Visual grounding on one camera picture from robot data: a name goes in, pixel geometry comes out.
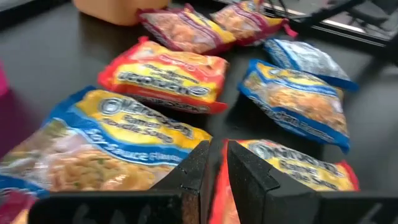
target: blue ramen package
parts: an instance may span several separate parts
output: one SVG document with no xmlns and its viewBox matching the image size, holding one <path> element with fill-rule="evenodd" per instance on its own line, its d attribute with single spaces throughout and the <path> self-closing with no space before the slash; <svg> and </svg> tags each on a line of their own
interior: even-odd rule
<svg viewBox="0 0 398 224">
<path fill-rule="evenodd" d="M 349 79 L 344 70 L 328 54 L 310 44 L 268 39 L 264 46 L 272 61 L 281 68 L 311 73 L 328 84 L 345 90 L 358 89 L 358 85 Z"/>
<path fill-rule="evenodd" d="M 87 87 L 0 162 L 0 187 L 146 190 L 211 136 L 135 99 Z"/>
<path fill-rule="evenodd" d="M 338 94 L 323 80 L 251 60 L 239 89 L 283 128 L 348 152 L 349 137 Z"/>
</svg>

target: black countertop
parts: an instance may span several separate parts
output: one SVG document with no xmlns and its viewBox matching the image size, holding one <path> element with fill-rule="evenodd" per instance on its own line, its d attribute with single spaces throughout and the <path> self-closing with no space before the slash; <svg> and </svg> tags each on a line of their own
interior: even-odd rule
<svg viewBox="0 0 398 224">
<path fill-rule="evenodd" d="M 33 133 L 59 101 L 84 86 L 95 85 L 98 72 L 142 35 L 149 33 L 141 26 L 114 26 L 80 14 L 71 3 L 0 31 L 0 61 L 12 89 L 0 97 L 1 152 Z M 395 190 L 398 69 L 338 44 L 306 41 L 328 52 L 361 87 L 356 93 L 347 93 L 344 100 L 352 145 L 347 156 L 335 146 L 321 146 L 284 131 L 239 94 L 236 87 L 249 60 L 267 59 L 259 47 L 235 47 L 220 55 L 231 64 L 220 97 L 229 104 L 224 113 L 207 116 L 155 109 L 214 136 L 266 138 L 329 162 L 345 158 L 363 190 Z"/>
</svg>

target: maruchan ramen package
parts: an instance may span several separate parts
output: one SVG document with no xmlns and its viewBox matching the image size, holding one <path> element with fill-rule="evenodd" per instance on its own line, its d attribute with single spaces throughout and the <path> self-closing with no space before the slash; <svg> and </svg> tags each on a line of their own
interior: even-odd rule
<svg viewBox="0 0 398 224">
<path fill-rule="evenodd" d="M 141 37 L 139 43 L 100 73 L 106 89 L 143 102 L 191 113 L 220 113 L 226 60 L 191 52 L 173 52 Z"/>
<path fill-rule="evenodd" d="M 261 14 L 260 7 L 261 2 L 242 1 L 226 6 L 211 17 L 233 33 L 237 44 L 250 45 L 275 34 L 288 23 L 287 19 L 270 18 Z"/>
<path fill-rule="evenodd" d="M 2 188 L 146 190 L 211 136 L 130 97 L 93 87 L 61 102 L 0 162 Z"/>
<path fill-rule="evenodd" d="M 323 80 L 251 60 L 239 89 L 283 128 L 348 152 L 349 137 L 340 99 Z"/>
<path fill-rule="evenodd" d="M 299 41 L 268 39 L 265 50 L 272 61 L 281 68 L 308 72 L 332 86 L 345 90 L 357 90 L 344 70 L 326 53 Z"/>
<path fill-rule="evenodd" d="M 213 55 L 228 50 L 236 40 L 189 4 L 179 11 L 143 9 L 138 16 L 142 25 L 171 50 Z"/>
<path fill-rule="evenodd" d="M 264 159 L 276 169 L 316 191 L 359 191 L 359 182 L 352 168 L 345 162 L 331 164 L 270 140 L 238 140 L 240 145 Z M 227 144 L 224 161 L 215 189 L 210 224 L 239 224 L 231 186 L 229 184 Z"/>
</svg>

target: instant ramen package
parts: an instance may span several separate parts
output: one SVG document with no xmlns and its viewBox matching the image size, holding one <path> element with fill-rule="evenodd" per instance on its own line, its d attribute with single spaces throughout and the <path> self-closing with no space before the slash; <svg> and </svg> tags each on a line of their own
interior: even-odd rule
<svg viewBox="0 0 398 224">
<path fill-rule="evenodd" d="M 189 4 L 183 10 L 142 9 L 138 11 L 142 25 L 171 50 L 213 55 L 228 50 L 234 35 Z"/>
<path fill-rule="evenodd" d="M 173 52 L 141 37 L 98 77 L 108 90 L 143 102 L 191 113 L 219 113 L 217 102 L 224 85 L 226 60 L 191 52 Z"/>
<path fill-rule="evenodd" d="M 43 194 L 147 190 L 210 139 L 133 98 L 88 87 L 61 102 L 2 159 L 1 187 Z"/>
<path fill-rule="evenodd" d="M 241 92 L 283 128 L 349 150 L 346 120 L 338 94 L 323 80 L 251 60 Z"/>
<path fill-rule="evenodd" d="M 268 39 L 265 50 L 272 61 L 281 68 L 308 72 L 332 86 L 345 90 L 357 90 L 344 70 L 326 53 L 299 41 Z"/>
<path fill-rule="evenodd" d="M 211 15 L 213 20 L 233 33 L 239 45 L 254 44 L 287 25 L 287 19 L 270 18 L 260 12 L 261 2 L 242 1 Z"/>
<path fill-rule="evenodd" d="M 359 182 L 345 162 L 331 164 L 270 140 L 238 140 L 240 145 L 264 159 L 276 169 L 316 191 L 359 191 Z M 224 161 L 218 175 L 210 224 L 239 224 L 231 186 L 229 184 L 227 144 Z"/>
</svg>

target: orange container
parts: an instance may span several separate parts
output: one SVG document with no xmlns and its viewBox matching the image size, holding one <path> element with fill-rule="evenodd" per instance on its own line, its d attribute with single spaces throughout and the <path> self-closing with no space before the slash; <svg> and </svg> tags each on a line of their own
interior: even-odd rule
<svg viewBox="0 0 398 224">
<path fill-rule="evenodd" d="M 121 26 L 138 23 L 137 9 L 161 9 L 170 0 L 73 0 L 79 11 Z"/>
</svg>

